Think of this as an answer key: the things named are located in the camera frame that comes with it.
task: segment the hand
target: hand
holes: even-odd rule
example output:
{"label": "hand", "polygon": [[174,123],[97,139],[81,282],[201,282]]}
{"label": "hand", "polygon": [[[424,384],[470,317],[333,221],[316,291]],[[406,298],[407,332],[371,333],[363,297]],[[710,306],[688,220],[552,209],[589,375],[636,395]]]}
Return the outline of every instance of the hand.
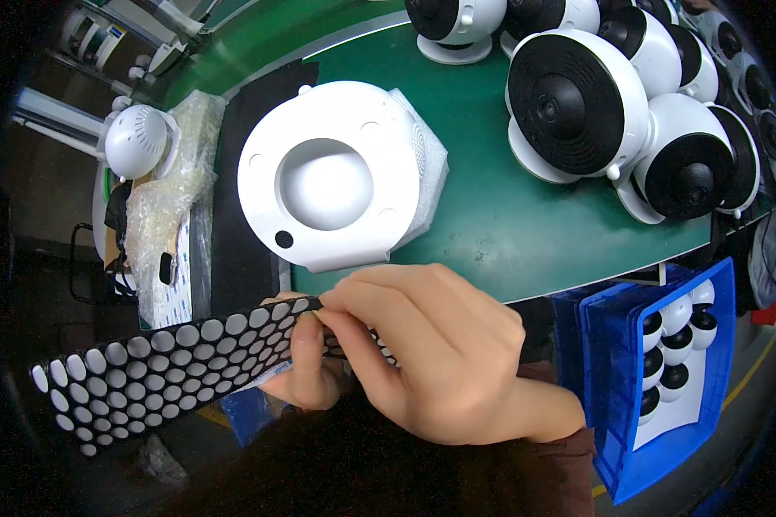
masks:
{"label": "hand", "polygon": [[[319,317],[373,406],[423,439],[548,442],[585,425],[571,392],[516,376],[526,335],[520,316],[444,265],[362,269],[320,299]],[[368,328],[401,368],[385,360]]]}
{"label": "hand", "polygon": [[[265,299],[262,305],[302,296],[281,292],[277,298]],[[311,312],[302,313],[290,335],[293,366],[259,385],[259,389],[301,409],[333,407],[339,398],[344,372],[341,359],[322,358],[323,347],[321,322]]]}

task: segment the green workbench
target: green workbench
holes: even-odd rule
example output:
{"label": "green workbench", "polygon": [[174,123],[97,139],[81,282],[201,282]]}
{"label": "green workbench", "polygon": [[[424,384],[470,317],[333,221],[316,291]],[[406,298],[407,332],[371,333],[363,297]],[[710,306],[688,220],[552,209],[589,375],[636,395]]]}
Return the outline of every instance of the green workbench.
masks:
{"label": "green workbench", "polygon": [[[278,32],[298,41],[259,38],[253,28],[265,26],[265,20],[268,28],[310,28],[310,37],[320,37],[311,24],[295,22],[293,12],[285,16],[273,4],[254,4],[215,32],[196,63],[173,81],[168,100],[192,88],[224,94],[257,74],[267,63],[248,49],[262,49],[269,63],[305,44],[298,31]],[[350,4],[347,10],[344,4]],[[321,17],[327,36],[344,23],[399,5],[395,0],[316,2],[306,15],[312,22]],[[709,217],[648,226],[623,209],[606,179],[559,186],[524,171],[507,140],[507,58],[495,49],[476,65],[439,65],[418,52],[415,38],[409,24],[394,26],[308,58],[320,63],[321,83],[349,79],[399,88],[448,150],[451,172],[435,221],[422,237],[394,252],[392,262],[442,262],[496,299],[512,301],[637,270],[709,241]],[[295,267],[293,287],[318,294],[345,274]]]}

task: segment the bubble wrap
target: bubble wrap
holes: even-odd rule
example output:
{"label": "bubble wrap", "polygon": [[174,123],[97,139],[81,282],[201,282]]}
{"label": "bubble wrap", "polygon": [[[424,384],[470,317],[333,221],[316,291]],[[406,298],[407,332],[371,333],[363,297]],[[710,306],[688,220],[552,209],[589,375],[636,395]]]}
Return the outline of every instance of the bubble wrap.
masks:
{"label": "bubble wrap", "polygon": [[428,232],[429,228],[431,228],[431,222],[435,220],[439,196],[443,192],[445,179],[448,176],[448,151],[445,150],[442,142],[429,128],[429,125],[425,123],[425,120],[420,117],[414,106],[411,106],[411,103],[408,102],[408,99],[405,98],[399,88],[392,89],[388,94],[411,113],[422,130],[425,142],[425,169],[420,171],[417,211],[414,213],[408,232],[391,249],[395,251]]}
{"label": "bubble wrap", "polygon": [[[169,110],[181,130],[178,157],[164,178],[135,188],[126,202],[124,247],[138,286],[138,313],[151,327],[157,325],[155,315],[164,288],[158,277],[161,254],[193,203],[213,196],[218,135],[226,106],[223,98],[195,90]],[[209,233],[201,233],[208,250]],[[209,271],[208,255],[203,262]]]}

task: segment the black mat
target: black mat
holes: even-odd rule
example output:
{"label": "black mat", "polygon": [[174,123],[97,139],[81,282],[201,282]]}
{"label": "black mat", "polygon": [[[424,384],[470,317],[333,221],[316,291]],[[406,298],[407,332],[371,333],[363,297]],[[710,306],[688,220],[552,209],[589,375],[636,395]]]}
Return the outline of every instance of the black mat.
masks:
{"label": "black mat", "polygon": [[250,229],[238,200],[236,176],[244,142],[270,110],[315,86],[319,63],[293,61],[246,85],[224,114],[213,193],[213,287],[211,316],[258,305],[279,290],[278,257]]}

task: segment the green table surface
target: green table surface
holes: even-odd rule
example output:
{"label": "green table surface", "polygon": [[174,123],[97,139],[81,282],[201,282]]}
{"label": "green table surface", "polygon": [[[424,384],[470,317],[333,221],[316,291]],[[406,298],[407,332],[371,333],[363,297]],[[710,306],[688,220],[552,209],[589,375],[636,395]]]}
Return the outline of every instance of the green table surface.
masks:
{"label": "green table surface", "polygon": [[[507,57],[496,48],[476,65],[440,65],[419,53],[415,38],[403,25],[310,58],[320,62],[320,83],[399,88],[448,150],[451,172],[431,229],[391,262],[442,262],[506,302],[633,271],[708,242],[709,217],[637,222],[606,179],[564,186],[536,179],[509,149]],[[294,287],[322,293],[350,271],[295,266]]]}

